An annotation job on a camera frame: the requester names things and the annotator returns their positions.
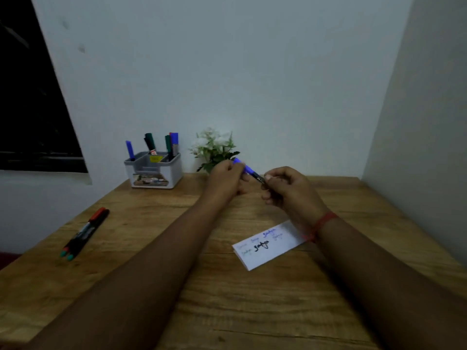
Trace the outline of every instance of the red thread bracelet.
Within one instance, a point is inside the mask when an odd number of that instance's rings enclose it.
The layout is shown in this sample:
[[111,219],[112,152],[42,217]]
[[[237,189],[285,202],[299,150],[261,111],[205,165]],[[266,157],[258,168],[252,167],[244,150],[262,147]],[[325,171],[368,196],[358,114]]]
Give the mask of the red thread bracelet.
[[321,217],[317,223],[315,223],[315,225],[313,226],[311,232],[310,232],[310,235],[309,236],[306,236],[307,239],[313,243],[316,243],[316,234],[318,233],[318,231],[323,228],[323,226],[326,224],[326,222],[328,222],[329,220],[332,220],[333,218],[336,218],[336,217],[339,217],[337,216],[334,212],[330,211],[328,213],[326,213],[326,215],[324,215],[323,217]]

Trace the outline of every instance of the yellow label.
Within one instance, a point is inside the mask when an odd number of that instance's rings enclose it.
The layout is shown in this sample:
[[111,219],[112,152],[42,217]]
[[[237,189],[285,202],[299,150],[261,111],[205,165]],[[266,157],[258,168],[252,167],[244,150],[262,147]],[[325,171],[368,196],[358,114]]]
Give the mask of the yellow label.
[[149,156],[149,160],[152,162],[152,163],[158,163],[161,161],[161,159],[164,158],[164,156],[158,156],[158,155],[150,155]]

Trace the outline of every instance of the forearm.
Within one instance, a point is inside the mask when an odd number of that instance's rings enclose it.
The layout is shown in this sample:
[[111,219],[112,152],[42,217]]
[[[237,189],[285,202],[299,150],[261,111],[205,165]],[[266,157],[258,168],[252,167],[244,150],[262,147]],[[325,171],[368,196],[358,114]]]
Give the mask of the forearm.
[[27,350],[151,349],[223,209],[199,200],[56,318]]
[[467,301],[432,282],[341,219],[318,247],[391,349],[457,349],[467,341]]

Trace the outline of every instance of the person's right hand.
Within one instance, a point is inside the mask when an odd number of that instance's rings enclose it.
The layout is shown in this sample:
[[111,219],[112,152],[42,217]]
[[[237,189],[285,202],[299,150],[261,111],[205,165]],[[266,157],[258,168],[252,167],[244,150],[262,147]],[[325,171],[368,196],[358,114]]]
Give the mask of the person's right hand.
[[307,233],[330,210],[306,176],[290,167],[274,168],[264,175],[262,199],[289,215],[291,222]]

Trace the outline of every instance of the window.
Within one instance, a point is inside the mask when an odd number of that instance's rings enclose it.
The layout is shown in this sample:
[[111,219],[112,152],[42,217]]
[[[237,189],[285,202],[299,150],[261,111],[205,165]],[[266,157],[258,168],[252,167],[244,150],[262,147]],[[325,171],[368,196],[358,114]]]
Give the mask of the window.
[[31,0],[0,0],[0,169],[86,165]]

